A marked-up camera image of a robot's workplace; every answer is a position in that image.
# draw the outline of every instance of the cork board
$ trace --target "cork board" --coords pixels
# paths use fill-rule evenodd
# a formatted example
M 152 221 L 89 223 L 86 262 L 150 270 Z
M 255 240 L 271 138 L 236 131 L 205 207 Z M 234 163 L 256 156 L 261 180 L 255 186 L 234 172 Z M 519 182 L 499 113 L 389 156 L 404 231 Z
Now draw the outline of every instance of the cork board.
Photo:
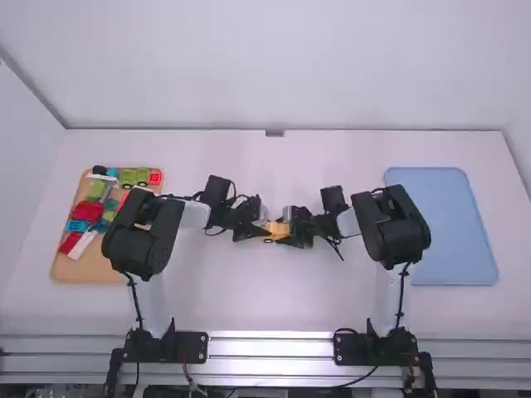
M 152 172 L 161 172 L 161 169 L 150 167 Z M 77 188 L 74 201 L 68 213 L 66 214 L 65 227 L 70 220 L 72 209 L 80 202 L 86 199 L 92 179 L 86 175 L 90 172 L 86 170 L 80 179 L 80 184 Z M 155 193 L 160 193 L 162 189 L 162 181 L 159 185 L 148 185 L 148 188 Z M 113 188 L 109 197 L 119 201 L 122 196 L 129 190 L 121 188 Z M 70 232 L 63 232 L 59 245 Z M 121 284 L 124 282 L 120 274 L 114 271 L 110 265 L 110 261 L 101 254 L 101 241 L 103 240 L 102 233 L 98 233 L 94 240 L 86 248 L 83 255 L 78 260 L 72 260 L 66 255 L 56 252 L 56 258 L 50 269 L 51 278 L 62 284 Z

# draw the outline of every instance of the green block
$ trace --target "green block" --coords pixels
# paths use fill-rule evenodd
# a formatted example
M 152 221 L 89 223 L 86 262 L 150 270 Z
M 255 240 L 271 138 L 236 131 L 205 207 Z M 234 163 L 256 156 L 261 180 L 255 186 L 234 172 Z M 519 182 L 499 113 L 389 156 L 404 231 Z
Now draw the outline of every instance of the green block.
M 105 210 L 101 215 L 101 219 L 107 222 L 113 222 L 113 219 L 116 217 L 116 212 L 111 210 Z
M 92 185 L 90 185 L 89 195 L 87 199 L 89 201 L 97 201 L 105 193 L 107 184 L 103 180 L 94 180 Z
M 136 170 L 134 168 L 121 168 L 119 170 L 119 185 L 123 189 L 131 189 L 136 185 Z
M 118 208 L 118 205 L 119 205 L 119 201 L 109 198 L 105 201 L 104 207 L 106 210 L 116 211 L 116 209 Z
M 149 174 L 151 172 L 148 168 L 141 167 L 136 169 L 136 184 L 141 187 L 148 186 L 149 183 Z

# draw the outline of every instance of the blue block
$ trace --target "blue block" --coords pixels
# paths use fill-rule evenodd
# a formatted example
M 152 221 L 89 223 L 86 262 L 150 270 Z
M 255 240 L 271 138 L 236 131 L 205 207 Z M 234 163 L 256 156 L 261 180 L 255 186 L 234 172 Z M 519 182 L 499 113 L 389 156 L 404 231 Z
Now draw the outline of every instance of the blue block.
M 118 208 L 118 205 L 119 205 L 119 201 L 113 198 L 107 199 L 104 203 L 105 209 L 109 211 L 116 211 L 116 209 Z
M 86 232 L 89 229 L 89 223 L 81 220 L 70 220 L 66 224 L 66 232 Z
M 116 167 L 108 168 L 107 169 L 107 175 L 109 177 L 116 177 L 119 178 L 119 169 Z
M 104 221 L 104 220 L 99 220 L 96 225 L 95 225 L 95 229 L 100 233 L 100 234 L 104 234 L 105 232 L 107 232 L 107 230 L 109 229 L 109 223 L 107 221 Z

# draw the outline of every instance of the blue mat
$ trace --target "blue mat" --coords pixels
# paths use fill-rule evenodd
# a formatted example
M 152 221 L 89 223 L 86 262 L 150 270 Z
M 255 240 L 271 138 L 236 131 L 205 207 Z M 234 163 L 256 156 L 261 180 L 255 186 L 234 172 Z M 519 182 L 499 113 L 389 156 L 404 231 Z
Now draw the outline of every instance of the blue mat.
M 392 167 L 431 230 L 431 246 L 412 276 L 416 285 L 495 284 L 498 267 L 466 173 L 454 167 Z

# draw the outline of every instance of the white tabletop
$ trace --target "white tabletop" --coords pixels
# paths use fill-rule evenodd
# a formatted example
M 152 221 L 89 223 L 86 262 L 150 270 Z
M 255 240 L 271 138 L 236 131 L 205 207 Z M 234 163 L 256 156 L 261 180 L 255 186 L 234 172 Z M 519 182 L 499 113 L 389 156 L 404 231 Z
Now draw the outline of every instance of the white tabletop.
M 345 195 L 383 185 L 394 166 L 466 171 L 499 267 L 495 286 L 412 287 L 415 333 L 530 338 L 528 243 L 531 206 L 500 132 L 89 131 L 70 132 L 0 303 L 2 332 L 122 333 L 132 317 L 124 286 L 68 285 L 49 276 L 80 174 L 93 164 L 156 166 L 164 191 L 191 194 L 209 174 L 259 193 L 277 217 L 285 205 L 321 212 L 319 189 Z M 239 244 L 231 234 L 179 231 L 164 271 L 179 328 L 363 330 L 373 309 L 375 269 L 361 238 L 312 250 Z

